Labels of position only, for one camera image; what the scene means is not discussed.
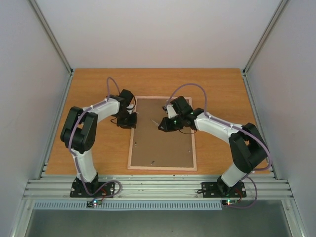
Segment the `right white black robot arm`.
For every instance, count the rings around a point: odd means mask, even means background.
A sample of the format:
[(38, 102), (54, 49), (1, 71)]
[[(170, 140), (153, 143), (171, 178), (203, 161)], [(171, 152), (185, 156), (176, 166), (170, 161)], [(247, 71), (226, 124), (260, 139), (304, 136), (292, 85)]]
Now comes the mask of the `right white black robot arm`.
[(230, 146), (233, 163), (217, 179), (217, 190), (225, 197), (235, 191), (237, 183), (269, 156), (257, 127), (252, 123), (234, 124), (211, 115), (202, 108), (193, 109), (183, 96), (166, 103), (167, 116), (158, 126), (163, 132), (180, 131), (189, 127), (217, 137)]

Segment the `pink photo frame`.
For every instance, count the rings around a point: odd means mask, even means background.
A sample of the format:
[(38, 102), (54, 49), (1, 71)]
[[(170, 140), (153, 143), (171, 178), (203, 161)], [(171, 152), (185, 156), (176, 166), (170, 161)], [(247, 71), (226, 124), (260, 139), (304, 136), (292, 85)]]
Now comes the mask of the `pink photo frame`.
[(137, 96), (136, 128), (131, 130), (128, 169), (196, 171), (195, 135), (190, 128), (182, 132), (163, 132), (150, 120), (160, 124), (167, 116), (162, 106), (166, 96)]

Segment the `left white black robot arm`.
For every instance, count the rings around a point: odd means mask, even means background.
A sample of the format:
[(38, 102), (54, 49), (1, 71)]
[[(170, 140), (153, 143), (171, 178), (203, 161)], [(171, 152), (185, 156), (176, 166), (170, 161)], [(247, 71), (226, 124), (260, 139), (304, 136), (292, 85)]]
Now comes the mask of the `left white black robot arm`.
[(71, 107), (60, 135), (61, 141), (74, 159), (77, 175), (72, 183), (70, 197), (95, 197), (110, 184), (99, 182), (98, 173), (92, 159), (97, 125), (108, 117), (116, 119), (117, 127), (132, 129), (136, 127), (137, 113), (133, 111), (136, 98), (129, 90), (119, 95), (110, 95), (103, 101), (89, 107)]

